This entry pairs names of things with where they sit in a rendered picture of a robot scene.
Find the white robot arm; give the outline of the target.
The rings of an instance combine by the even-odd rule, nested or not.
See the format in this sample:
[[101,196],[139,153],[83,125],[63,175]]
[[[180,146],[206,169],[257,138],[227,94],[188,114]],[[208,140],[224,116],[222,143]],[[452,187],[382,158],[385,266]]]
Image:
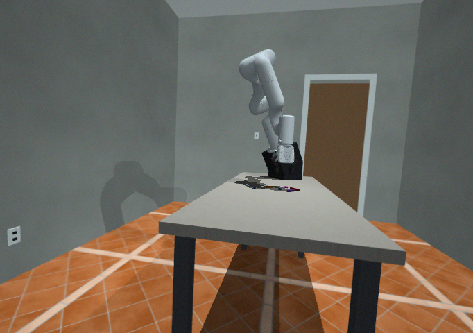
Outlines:
[[279,144],[293,144],[295,123],[294,116],[282,116],[284,97],[273,70],[275,62],[275,53],[266,49],[242,60],[239,64],[241,76],[252,82],[253,94],[249,102],[251,114],[259,115],[269,111],[262,120],[262,126],[271,147],[267,152],[273,153],[273,157],[276,156]]

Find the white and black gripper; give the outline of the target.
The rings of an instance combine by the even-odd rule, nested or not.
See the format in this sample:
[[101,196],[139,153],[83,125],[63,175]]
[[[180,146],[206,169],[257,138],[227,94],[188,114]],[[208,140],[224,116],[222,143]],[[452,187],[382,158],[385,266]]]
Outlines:
[[275,173],[279,173],[279,164],[288,163],[289,164],[289,173],[293,174],[293,167],[298,161],[294,157],[294,147],[288,144],[279,144],[276,150],[276,156],[271,158],[272,163],[275,166]]

